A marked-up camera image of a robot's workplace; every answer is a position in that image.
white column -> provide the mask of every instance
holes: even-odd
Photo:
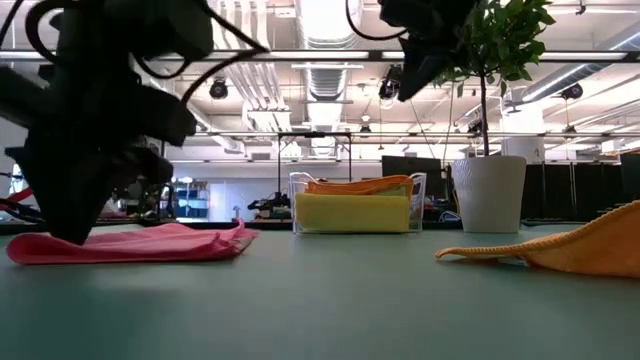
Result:
[[[536,104],[518,106],[502,111],[502,131],[507,133],[543,133],[545,131],[542,108]],[[502,154],[522,156],[527,163],[544,161],[545,149],[543,137],[514,137],[502,140]]]

pink cloth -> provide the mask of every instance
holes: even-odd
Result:
[[[91,235],[78,246],[48,234],[21,234],[7,246],[18,264],[83,264],[141,261],[212,261],[240,255],[258,232],[240,224],[231,230],[193,230],[166,224],[136,231]]]

desk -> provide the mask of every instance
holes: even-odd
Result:
[[[19,267],[3,250],[0,359],[640,358],[640,281],[433,258],[570,228],[263,232],[200,264]]]

yellow sponge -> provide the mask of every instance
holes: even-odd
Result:
[[[409,199],[297,193],[295,217],[304,232],[408,232]]]

black partition panel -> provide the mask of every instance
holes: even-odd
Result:
[[[547,219],[574,220],[571,165],[544,165]]]
[[[522,193],[522,219],[544,218],[544,169],[542,164],[527,165]]]
[[[606,196],[603,164],[574,165],[576,220],[591,221],[612,206]]]
[[[631,199],[640,198],[640,154],[620,155],[624,193]]]
[[[631,197],[625,193],[622,180],[622,166],[604,165],[602,168],[604,177],[605,198],[608,206],[624,204],[631,201]]]

